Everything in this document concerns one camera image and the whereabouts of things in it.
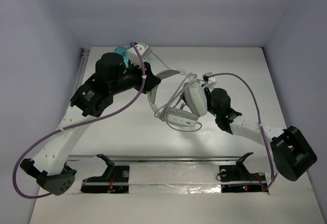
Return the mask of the white grey headphones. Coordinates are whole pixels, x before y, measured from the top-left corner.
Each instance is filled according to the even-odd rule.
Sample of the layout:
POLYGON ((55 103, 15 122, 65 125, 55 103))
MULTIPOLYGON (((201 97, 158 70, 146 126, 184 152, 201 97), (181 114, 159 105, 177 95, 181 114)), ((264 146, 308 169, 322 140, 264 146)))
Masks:
POLYGON ((181 128, 196 126, 202 128, 202 123, 198 120, 207 114, 207 102, 197 75, 179 69, 166 69, 156 76, 162 81, 178 74, 184 75, 185 78, 161 107, 157 107, 155 103, 158 86, 147 93, 150 108, 156 118, 172 129, 179 131, 181 128))

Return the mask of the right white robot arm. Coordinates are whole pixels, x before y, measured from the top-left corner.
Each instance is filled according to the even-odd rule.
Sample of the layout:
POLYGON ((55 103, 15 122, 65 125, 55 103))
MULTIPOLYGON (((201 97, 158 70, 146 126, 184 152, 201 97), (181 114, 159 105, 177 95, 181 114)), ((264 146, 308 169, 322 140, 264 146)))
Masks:
POLYGON ((265 126, 246 118, 231 107, 231 98, 221 88, 204 88, 207 110, 215 117, 216 125, 231 135, 240 136, 265 148, 265 154, 256 163, 243 162, 236 166, 240 179, 250 178, 254 172, 268 171, 271 179, 277 174, 289 181, 297 181, 317 162, 317 156, 297 127, 286 129, 265 126))

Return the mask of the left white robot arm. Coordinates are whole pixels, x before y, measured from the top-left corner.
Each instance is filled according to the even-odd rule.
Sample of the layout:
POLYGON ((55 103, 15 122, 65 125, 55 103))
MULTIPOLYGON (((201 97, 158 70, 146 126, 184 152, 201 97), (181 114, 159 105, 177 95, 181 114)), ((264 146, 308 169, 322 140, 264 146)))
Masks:
POLYGON ((123 112, 142 93, 149 92, 159 83, 149 62, 125 62, 120 54, 103 54, 95 64, 95 72, 74 93, 57 130, 39 139, 36 145, 46 142, 42 149, 33 158, 22 155, 14 169, 21 168, 33 177, 46 191, 46 196, 64 194, 74 183, 77 173, 66 160, 88 127, 123 112), (138 93, 128 104, 108 115, 102 114, 113 104, 114 95, 130 89, 138 93))

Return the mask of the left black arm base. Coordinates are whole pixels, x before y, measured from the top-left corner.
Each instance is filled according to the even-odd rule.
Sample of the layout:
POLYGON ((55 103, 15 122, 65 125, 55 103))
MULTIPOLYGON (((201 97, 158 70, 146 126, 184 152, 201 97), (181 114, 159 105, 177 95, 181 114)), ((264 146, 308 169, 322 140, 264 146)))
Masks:
POLYGON ((104 154, 98 154, 106 168, 100 176, 92 176, 82 181, 82 193, 129 193, 129 165, 115 165, 104 154))

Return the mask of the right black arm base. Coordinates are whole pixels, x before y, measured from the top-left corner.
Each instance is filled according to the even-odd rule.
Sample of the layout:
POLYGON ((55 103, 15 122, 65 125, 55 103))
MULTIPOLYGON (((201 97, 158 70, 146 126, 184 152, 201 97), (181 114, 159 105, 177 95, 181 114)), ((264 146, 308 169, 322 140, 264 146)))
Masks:
POLYGON ((250 173, 244 165, 244 161, 252 154, 244 154, 234 164, 219 166, 216 180, 222 184, 222 193, 268 192, 265 175, 250 173))

